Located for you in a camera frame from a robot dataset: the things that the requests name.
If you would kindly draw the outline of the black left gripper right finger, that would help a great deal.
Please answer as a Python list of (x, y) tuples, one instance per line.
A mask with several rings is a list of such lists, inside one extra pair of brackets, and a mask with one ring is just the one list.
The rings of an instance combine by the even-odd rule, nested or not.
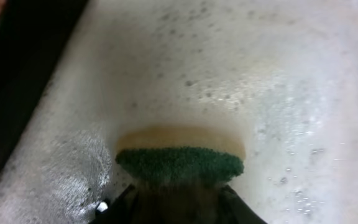
[(219, 190), (219, 223), (267, 224), (228, 185)]

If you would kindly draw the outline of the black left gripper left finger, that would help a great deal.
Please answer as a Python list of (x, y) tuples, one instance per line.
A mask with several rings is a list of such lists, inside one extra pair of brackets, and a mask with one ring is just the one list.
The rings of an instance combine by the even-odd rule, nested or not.
[(131, 184), (105, 211), (98, 212), (89, 224), (130, 224), (133, 209), (129, 196), (132, 193), (135, 193), (135, 186)]

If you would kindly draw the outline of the green yellow sponge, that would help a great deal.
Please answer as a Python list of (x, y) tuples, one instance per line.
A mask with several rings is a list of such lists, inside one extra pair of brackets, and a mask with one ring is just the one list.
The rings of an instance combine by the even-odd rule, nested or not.
[(230, 134), (195, 126), (127, 133), (115, 161), (134, 180), (127, 223), (237, 223), (223, 189), (244, 171), (246, 150)]

